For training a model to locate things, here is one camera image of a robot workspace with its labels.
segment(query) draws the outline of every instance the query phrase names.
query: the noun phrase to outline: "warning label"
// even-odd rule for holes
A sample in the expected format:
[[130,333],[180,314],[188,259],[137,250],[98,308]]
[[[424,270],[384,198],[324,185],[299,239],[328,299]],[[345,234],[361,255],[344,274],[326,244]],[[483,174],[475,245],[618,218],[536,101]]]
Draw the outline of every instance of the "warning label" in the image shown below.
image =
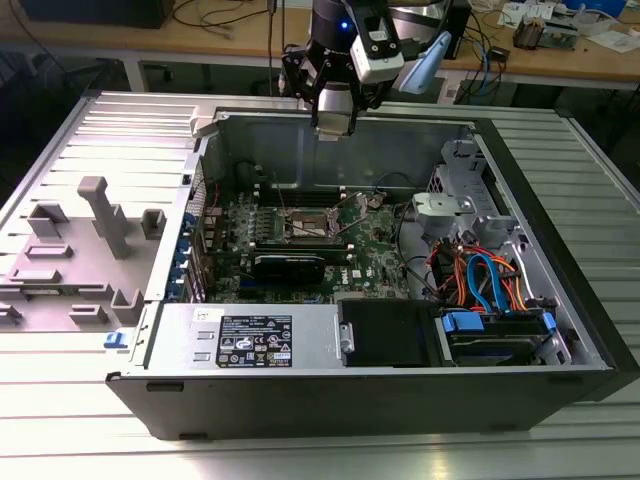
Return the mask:
[[290,315],[223,316],[216,363],[221,368],[290,367]]

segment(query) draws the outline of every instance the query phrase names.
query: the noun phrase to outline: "black box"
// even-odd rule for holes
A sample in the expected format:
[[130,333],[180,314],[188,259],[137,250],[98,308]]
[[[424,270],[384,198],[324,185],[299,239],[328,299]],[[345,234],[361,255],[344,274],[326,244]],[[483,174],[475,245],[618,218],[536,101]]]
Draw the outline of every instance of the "black box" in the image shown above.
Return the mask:
[[[451,43],[444,58],[454,60],[458,55],[464,29],[471,15],[471,5],[468,0],[451,1],[453,4],[445,25],[445,29],[451,33]],[[427,41],[435,34],[440,19],[418,14],[415,10],[422,10],[422,8],[392,8],[391,17],[400,38],[419,38],[421,41]]]
[[36,22],[91,23],[160,28],[175,0],[20,0]]

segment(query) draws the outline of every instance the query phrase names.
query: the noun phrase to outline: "wooden workbench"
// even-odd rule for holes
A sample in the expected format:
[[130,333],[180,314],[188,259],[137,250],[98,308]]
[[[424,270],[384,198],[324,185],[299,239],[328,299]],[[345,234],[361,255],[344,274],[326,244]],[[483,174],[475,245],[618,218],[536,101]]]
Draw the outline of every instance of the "wooden workbench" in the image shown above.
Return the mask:
[[[37,52],[39,48],[24,33],[12,17],[8,0],[0,0],[0,46],[7,50]],[[225,0],[201,0],[201,11],[229,8]],[[264,2],[253,0],[232,12],[210,17],[226,21],[264,9]],[[197,23],[194,4],[180,11],[181,19]],[[304,44],[308,38],[310,10],[287,9],[286,42]],[[504,80],[520,83],[543,83],[566,86],[603,88],[634,88],[640,81],[640,49],[617,53],[581,38],[575,51],[538,49],[527,51],[512,45],[513,29],[495,27],[498,12],[478,14],[483,31],[495,46],[511,50]],[[235,65],[265,65],[267,57],[266,14],[257,15],[233,24],[232,40],[200,28],[181,25],[169,19],[158,30],[117,26],[93,26],[59,23],[29,22],[22,17],[33,35],[60,54],[117,58],[127,67],[132,89],[144,89],[139,67],[142,60],[164,60],[192,63],[223,63]],[[625,11],[624,22],[640,23],[640,13]],[[274,19],[273,55],[280,55],[280,12]],[[445,60],[441,75],[458,83],[471,76],[479,66],[468,42],[461,47],[456,60]]]

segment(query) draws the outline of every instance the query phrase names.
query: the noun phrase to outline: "floor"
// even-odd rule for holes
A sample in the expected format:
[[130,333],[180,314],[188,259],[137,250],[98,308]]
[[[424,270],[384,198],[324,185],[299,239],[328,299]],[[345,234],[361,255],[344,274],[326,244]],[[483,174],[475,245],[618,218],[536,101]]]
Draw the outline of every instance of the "floor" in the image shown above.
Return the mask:
[[[59,67],[44,55],[34,60],[38,73],[29,77],[19,70],[9,55],[0,54],[0,204],[8,198],[40,151],[73,108],[83,90],[128,90],[122,66],[117,62],[87,62],[86,59],[59,58],[65,70],[102,65],[102,71],[71,75],[65,80]],[[160,70],[148,72],[152,91],[174,93],[213,93],[230,95],[267,95],[266,69],[256,67],[211,66],[213,85],[205,85],[202,67],[194,64],[167,65],[172,80]],[[2,78],[9,78],[6,83]],[[420,96],[392,95],[394,101],[435,102],[440,90],[436,80]],[[630,92],[612,97],[603,90],[503,84],[495,98],[472,98],[478,105],[556,108],[569,111],[589,134],[609,151],[611,159],[630,181],[640,188],[640,122],[623,115]],[[621,139],[617,132],[634,122]]]

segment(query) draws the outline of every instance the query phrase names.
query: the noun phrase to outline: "motherboard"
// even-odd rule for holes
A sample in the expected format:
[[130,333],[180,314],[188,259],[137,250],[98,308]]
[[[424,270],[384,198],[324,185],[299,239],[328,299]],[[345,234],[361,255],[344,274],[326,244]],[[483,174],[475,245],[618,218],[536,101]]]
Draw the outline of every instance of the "motherboard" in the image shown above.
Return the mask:
[[212,209],[212,303],[408,298],[397,208],[370,192],[240,193]]

